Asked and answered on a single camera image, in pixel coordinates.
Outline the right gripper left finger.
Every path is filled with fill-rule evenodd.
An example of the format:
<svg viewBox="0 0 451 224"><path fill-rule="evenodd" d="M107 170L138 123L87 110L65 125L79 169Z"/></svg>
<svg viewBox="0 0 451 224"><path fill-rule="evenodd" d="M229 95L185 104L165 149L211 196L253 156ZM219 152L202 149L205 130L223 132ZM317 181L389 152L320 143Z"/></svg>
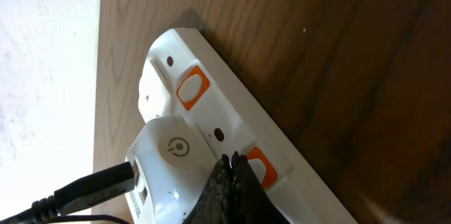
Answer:
<svg viewBox="0 0 451 224"><path fill-rule="evenodd" d="M227 155L216 162L193 209L183 224L233 222L233 173Z"/></svg>

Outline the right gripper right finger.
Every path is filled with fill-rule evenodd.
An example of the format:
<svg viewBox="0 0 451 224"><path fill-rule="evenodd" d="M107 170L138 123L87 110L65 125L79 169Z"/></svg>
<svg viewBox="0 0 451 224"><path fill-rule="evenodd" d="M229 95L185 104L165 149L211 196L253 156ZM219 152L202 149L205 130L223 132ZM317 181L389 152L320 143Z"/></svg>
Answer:
<svg viewBox="0 0 451 224"><path fill-rule="evenodd" d="M233 172L233 213L236 223L290 223L269 199L245 155L235 152L232 155L231 167Z"/></svg>

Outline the white power strip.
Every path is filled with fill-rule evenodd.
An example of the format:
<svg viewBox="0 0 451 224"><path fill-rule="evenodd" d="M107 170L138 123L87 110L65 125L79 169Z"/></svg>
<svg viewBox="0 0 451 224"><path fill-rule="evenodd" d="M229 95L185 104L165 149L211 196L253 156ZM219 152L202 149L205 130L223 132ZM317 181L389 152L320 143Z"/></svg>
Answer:
<svg viewBox="0 0 451 224"><path fill-rule="evenodd" d="M269 199L291 223L354 219L200 32L173 28L151 45L139 83L144 123L181 116L217 161L247 157Z"/></svg>

